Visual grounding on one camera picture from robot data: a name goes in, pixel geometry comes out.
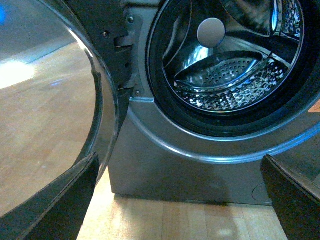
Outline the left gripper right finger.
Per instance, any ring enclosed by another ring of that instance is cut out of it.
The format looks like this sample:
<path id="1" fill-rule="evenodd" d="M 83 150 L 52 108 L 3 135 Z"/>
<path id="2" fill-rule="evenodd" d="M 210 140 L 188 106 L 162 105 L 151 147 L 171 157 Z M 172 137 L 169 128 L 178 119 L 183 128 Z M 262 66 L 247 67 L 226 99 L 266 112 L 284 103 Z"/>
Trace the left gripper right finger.
<path id="1" fill-rule="evenodd" d="M 320 186 L 271 155 L 263 157 L 260 171 L 287 239 L 318 240 Z"/>

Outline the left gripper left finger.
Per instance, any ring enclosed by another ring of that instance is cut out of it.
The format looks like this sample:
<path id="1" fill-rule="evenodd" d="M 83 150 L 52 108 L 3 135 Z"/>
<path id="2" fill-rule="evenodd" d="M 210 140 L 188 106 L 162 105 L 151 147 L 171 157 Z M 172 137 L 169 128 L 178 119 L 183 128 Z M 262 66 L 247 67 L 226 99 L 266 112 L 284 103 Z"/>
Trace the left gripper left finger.
<path id="1" fill-rule="evenodd" d="M 0 218 L 2 240 L 75 240 L 94 195 L 100 169 L 91 153 Z"/>

